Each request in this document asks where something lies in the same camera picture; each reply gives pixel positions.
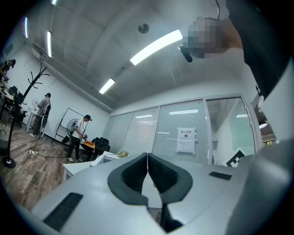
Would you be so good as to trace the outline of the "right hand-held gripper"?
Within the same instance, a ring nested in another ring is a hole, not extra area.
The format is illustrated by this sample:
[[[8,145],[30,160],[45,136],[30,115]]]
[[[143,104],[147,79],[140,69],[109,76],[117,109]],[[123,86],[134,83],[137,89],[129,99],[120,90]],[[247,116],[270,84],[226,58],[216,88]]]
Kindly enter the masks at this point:
[[[243,151],[242,148],[238,147],[234,154],[233,154],[233,157],[231,159],[229,159],[227,162],[224,162],[222,164],[222,166],[225,166],[225,167],[233,167],[233,168],[236,168],[238,166],[238,163],[239,161],[244,157],[246,156],[246,153]]]

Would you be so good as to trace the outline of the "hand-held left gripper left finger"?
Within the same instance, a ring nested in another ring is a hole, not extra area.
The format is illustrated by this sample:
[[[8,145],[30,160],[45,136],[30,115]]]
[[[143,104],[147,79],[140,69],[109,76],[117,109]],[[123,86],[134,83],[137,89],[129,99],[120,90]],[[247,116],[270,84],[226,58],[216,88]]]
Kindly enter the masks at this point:
[[[147,153],[135,157],[114,169],[107,183],[111,192],[128,205],[147,206],[148,198],[142,195],[147,175]]]

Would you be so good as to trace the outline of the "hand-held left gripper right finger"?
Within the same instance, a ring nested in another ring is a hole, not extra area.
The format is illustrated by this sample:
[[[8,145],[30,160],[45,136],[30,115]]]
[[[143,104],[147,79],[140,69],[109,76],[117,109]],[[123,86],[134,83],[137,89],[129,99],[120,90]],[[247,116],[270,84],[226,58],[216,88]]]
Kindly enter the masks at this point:
[[[152,153],[148,153],[147,164],[162,204],[179,202],[186,197],[193,185],[189,172]]]

